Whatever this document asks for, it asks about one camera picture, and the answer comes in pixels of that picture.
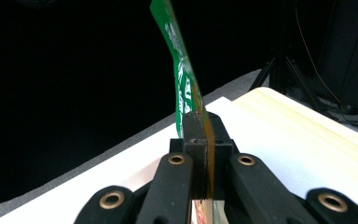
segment black background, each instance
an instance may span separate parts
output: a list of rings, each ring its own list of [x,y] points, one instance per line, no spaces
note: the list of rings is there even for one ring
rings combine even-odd
[[[149,5],[58,0],[35,9],[0,1],[0,202],[174,112],[172,58]],[[173,5],[203,94],[270,59],[272,1]],[[315,55],[328,6],[301,7]],[[307,67],[301,45],[295,52]]]

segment metal stand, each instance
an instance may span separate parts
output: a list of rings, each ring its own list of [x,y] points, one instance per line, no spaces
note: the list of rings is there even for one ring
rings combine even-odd
[[[288,17],[290,13],[293,13],[296,1],[294,0],[282,0],[279,4],[278,14],[276,20],[279,21],[274,26],[278,35],[274,39],[274,53],[275,56],[272,60],[267,63],[264,68],[260,71],[255,82],[249,91],[263,85],[266,78],[269,76],[269,86],[282,94],[286,94],[287,91],[287,80],[292,77],[300,89],[307,95],[310,105],[313,110],[326,115],[329,118],[332,116],[324,110],[324,106],[319,100],[316,93],[310,87],[310,84],[302,74],[301,70],[296,65],[295,59],[288,56],[289,39],[291,38],[290,30],[288,29]]]

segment bolt hole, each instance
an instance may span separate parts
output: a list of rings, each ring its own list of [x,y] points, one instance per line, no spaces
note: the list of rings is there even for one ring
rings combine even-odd
[[[249,156],[238,157],[238,162],[242,165],[254,165],[255,164],[255,160]]]
[[[185,163],[185,157],[181,155],[174,155],[168,158],[168,162],[173,165],[180,165]]]
[[[335,194],[322,193],[318,196],[318,200],[324,207],[332,211],[343,213],[348,210],[348,206],[345,201]]]
[[[124,194],[119,190],[106,193],[100,200],[103,209],[113,209],[119,207],[124,202]]]
[[[112,195],[106,198],[106,203],[117,203],[118,199],[117,195]]]

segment green flexible strip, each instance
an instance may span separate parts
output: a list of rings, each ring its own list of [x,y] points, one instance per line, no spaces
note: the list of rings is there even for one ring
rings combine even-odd
[[[182,35],[177,24],[170,0],[153,0],[150,10],[173,57],[173,70],[176,89],[176,131],[183,137],[182,117],[185,113],[197,110],[201,123],[205,118],[205,105],[191,68]]]

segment white surface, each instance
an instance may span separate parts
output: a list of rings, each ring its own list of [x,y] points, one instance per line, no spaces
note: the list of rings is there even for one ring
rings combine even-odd
[[[358,203],[358,182],[321,155],[312,154],[312,138],[293,139],[289,131],[220,98],[207,106],[219,115],[241,152],[259,157],[293,193],[309,189],[341,191]],[[159,158],[176,138],[174,125],[95,166],[0,218],[0,223],[73,223],[88,199],[110,185],[135,190],[153,177]]]

